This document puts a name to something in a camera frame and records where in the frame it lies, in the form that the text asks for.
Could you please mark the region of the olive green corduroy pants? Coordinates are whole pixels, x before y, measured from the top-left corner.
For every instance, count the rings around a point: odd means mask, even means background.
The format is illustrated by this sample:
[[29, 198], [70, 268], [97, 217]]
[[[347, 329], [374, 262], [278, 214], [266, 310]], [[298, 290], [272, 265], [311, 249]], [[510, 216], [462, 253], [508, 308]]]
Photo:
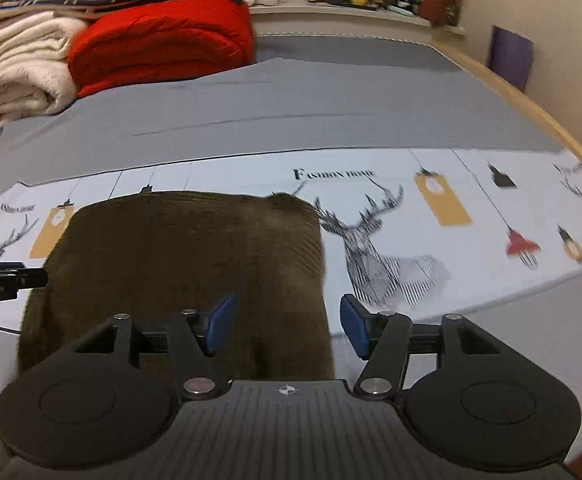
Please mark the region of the olive green corduroy pants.
[[151, 192], [74, 214], [27, 300], [18, 368], [29, 370], [116, 313], [143, 327], [229, 292], [238, 305], [216, 366], [251, 380], [333, 375], [323, 245], [313, 207], [266, 197]]

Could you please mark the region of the printed grey white bedsheet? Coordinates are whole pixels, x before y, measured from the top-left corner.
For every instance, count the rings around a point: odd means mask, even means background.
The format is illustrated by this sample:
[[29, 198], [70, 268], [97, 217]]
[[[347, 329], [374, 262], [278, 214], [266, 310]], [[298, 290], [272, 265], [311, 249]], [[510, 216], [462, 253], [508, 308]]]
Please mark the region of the printed grey white bedsheet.
[[[430, 256], [442, 281], [389, 308], [459, 311], [565, 382], [582, 406], [582, 162], [421, 44], [257, 40], [248, 67], [105, 90], [0, 128], [0, 258], [32, 266], [82, 208], [142, 190], [319, 200], [369, 238]], [[572, 448], [582, 454], [582, 428]]]

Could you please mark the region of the cream folded blanket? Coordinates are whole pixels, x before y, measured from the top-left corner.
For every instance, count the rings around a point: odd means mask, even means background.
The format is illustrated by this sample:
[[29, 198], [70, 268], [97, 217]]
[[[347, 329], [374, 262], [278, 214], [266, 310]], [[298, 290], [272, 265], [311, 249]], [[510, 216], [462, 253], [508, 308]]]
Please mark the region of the cream folded blanket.
[[63, 112], [77, 98], [67, 57], [88, 24], [51, 11], [0, 28], [0, 128], [14, 120]]

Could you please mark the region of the red folded blanket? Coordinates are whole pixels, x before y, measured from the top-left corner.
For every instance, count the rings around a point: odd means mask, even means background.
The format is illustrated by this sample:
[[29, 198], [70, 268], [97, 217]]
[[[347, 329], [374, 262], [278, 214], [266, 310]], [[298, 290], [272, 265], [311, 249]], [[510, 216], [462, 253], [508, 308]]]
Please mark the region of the red folded blanket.
[[249, 8], [231, 0], [171, 0], [116, 11], [73, 40], [67, 57], [81, 98], [131, 84], [195, 79], [247, 66]]

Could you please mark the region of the wooden bed frame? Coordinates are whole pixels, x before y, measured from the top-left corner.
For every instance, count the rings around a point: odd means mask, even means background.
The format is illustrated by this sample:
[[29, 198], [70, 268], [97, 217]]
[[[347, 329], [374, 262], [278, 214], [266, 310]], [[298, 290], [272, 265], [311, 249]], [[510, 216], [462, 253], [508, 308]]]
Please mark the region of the wooden bed frame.
[[466, 55], [451, 44], [454, 38], [450, 28], [428, 29], [411, 18], [399, 18], [387, 13], [368, 11], [329, 11], [308, 6], [277, 6], [251, 12], [256, 38], [269, 37], [327, 37], [347, 39], [375, 39], [421, 44], [448, 58], [469, 74], [477, 77], [486, 87], [498, 94], [508, 105], [534, 122], [549, 136], [572, 151], [582, 162], [582, 143], [564, 128], [551, 114], [525, 93], [489, 70], [479, 61]]

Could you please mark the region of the purple board against wall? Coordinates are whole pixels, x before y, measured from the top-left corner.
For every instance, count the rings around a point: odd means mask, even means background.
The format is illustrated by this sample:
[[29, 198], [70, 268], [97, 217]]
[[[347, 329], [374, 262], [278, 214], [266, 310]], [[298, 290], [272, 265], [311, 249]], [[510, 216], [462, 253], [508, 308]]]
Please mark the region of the purple board against wall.
[[534, 44], [530, 38], [492, 26], [486, 59], [489, 70], [523, 92], [530, 77], [533, 58]]

